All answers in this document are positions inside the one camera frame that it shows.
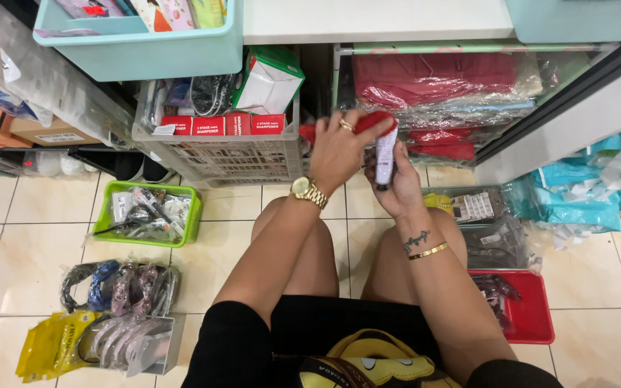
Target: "green and white box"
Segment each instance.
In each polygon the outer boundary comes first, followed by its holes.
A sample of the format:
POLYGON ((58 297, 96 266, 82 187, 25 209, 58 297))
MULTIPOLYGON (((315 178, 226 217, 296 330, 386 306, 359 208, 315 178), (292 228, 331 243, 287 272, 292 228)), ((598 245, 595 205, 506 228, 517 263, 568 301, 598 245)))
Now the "green and white box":
POLYGON ((282 46, 249 46, 244 81, 234 91, 234 109, 255 115, 284 113, 304 79, 293 52, 282 46))

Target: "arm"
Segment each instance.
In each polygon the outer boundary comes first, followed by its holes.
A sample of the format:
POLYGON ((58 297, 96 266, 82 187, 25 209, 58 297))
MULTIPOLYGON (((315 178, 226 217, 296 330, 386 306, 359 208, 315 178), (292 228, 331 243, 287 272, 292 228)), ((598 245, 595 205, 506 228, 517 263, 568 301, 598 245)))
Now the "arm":
MULTIPOLYGON (((344 119, 355 126, 367 114, 365 110, 351 110, 344 119)), ((330 121, 321 119, 315 127, 315 147, 308 174, 328 198, 359 170, 366 144, 392 125, 392 119, 385 119, 354 135, 340 128, 341 118, 341 113, 335 113, 330 121)), ((290 195, 246 249, 213 304, 225 300, 244 303, 270 327, 272 310, 319 215, 320 209, 314 203, 290 195)))
MULTIPOLYGON (((423 204, 406 146, 398 142, 394 154, 398 170, 387 191, 375 190, 372 168, 366 176, 380 204, 395 218, 407 255, 417 255, 445 240, 423 204)), ((410 268, 421 311, 452 378, 464 384, 486 361, 516 360, 490 306, 452 249, 412 260, 410 268)))

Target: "watch face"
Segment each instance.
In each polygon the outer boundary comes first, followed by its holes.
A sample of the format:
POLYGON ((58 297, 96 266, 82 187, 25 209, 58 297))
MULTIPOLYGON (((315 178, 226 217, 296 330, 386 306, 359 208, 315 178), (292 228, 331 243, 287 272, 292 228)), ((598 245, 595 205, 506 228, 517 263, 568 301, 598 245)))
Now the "watch face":
POLYGON ((297 195, 301 195, 303 193, 306 192, 306 190, 308 190, 308 187, 310 186, 310 182, 308 181, 308 178, 306 177, 301 177, 297 180, 294 181, 294 183, 291 185, 291 192, 297 195))

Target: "shoe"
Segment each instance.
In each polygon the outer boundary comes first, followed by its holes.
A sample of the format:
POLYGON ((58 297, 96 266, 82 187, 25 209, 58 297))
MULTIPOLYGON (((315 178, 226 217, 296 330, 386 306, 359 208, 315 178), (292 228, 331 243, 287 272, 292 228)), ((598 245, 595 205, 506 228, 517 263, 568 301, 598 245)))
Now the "shoe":
POLYGON ((143 179, 147 183, 159 184, 171 178, 176 172, 162 167, 148 155, 143 156, 143 179))
POLYGON ((137 181, 143 176, 143 154, 117 152, 114 176, 116 180, 137 181))

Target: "leg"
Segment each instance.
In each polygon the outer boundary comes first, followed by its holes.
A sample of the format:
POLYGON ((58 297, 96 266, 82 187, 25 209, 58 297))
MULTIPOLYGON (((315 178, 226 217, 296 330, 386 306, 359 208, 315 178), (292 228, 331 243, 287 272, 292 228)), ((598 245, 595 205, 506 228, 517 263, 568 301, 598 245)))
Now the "leg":
MULTIPOLYGON (((433 221, 452 248, 461 265, 466 268, 468 255, 464 236, 454 218, 447 212, 429 208, 433 221)), ((377 246, 377 257, 363 288, 361 299, 418 304, 418 295, 411 278, 409 258, 402 248, 396 227, 385 231, 377 246)))
MULTIPOLYGON (((286 201, 286 197, 273 199, 270 204, 255 220, 253 241, 263 230, 272 216, 286 201)), ((332 244, 332 236, 327 225, 318 219, 313 230, 296 261, 296 267, 291 273, 289 284, 284 289, 285 295, 316 295, 334 296, 340 295, 340 282, 335 267, 335 248, 332 244)))

